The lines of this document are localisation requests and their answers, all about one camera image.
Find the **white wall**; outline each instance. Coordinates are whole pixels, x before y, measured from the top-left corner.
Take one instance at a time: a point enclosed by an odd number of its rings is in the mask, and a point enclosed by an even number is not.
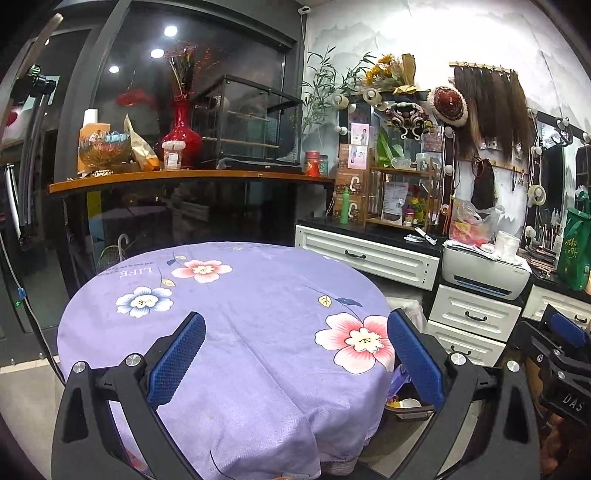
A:
[[[341,72],[368,51],[376,56],[412,53],[416,84],[424,90],[448,83],[450,61],[514,69],[530,106],[568,116],[573,125],[591,131],[591,80],[560,32],[528,0],[337,0],[309,13],[306,34],[308,51],[323,53],[333,46],[332,62]],[[308,70],[306,77],[312,73]],[[324,152],[336,154],[333,126],[321,133]],[[318,133],[309,135],[303,149],[319,148],[318,138]],[[574,155],[566,163],[574,171]],[[507,173],[497,174],[503,190],[499,199],[512,204],[508,220],[517,232],[523,192],[511,193]],[[471,194],[472,187],[463,190]],[[515,207],[517,196],[521,200]]]

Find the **cardboard box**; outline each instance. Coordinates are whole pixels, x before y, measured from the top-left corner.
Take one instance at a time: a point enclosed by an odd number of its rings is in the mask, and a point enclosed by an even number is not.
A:
[[[369,172],[352,168],[339,168],[336,174],[335,192],[343,193],[349,189],[351,195],[366,196],[368,190]]]
[[[361,195],[349,196],[349,223],[358,223],[365,225],[365,197]],[[340,219],[340,213],[343,206],[343,195],[338,193],[335,197],[335,206],[333,207],[333,216],[337,221]]]

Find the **red canister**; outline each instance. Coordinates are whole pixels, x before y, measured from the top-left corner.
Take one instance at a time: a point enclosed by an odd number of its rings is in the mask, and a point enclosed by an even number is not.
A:
[[[306,166],[309,177],[320,177],[320,152],[306,152]]]

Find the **red vase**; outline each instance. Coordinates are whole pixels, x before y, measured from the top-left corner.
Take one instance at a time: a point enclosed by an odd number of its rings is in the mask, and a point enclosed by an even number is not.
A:
[[[162,139],[162,142],[170,140],[182,140],[185,142],[181,168],[195,168],[199,161],[203,140],[201,135],[191,130],[189,112],[193,104],[184,98],[178,98],[173,102],[174,126],[173,130]]]

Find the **drawer handle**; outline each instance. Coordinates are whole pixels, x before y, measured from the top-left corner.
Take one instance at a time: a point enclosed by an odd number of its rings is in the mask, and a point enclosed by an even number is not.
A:
[[[484,317],[484,318],[478,318],[478,317],[474,317],[474,315],[470,315],[470,312],[466,310],[465,315],[472,320],[476,320],[477,322],[485,322],[488,320],[488,317]]]
[[[459,352],[458,350],[456,350],[456,346],[455,345],[452,345],[452,350],[454,352],[458,352],[458,353],[461,353],[462,355],[466,355],[466,356],[470,356],[472,354],[472,350],[468,350],[468,353]]]
[[[351,252],[349,252],[349,250],[345,250],[345,255],[347,255],[348,257],[353,257],[353,258],[361,258],[362,260],[365,260],[367,258],[365,256],[365,254],[363,254],[363,255],[355,255],[355,254],[352,254]]]

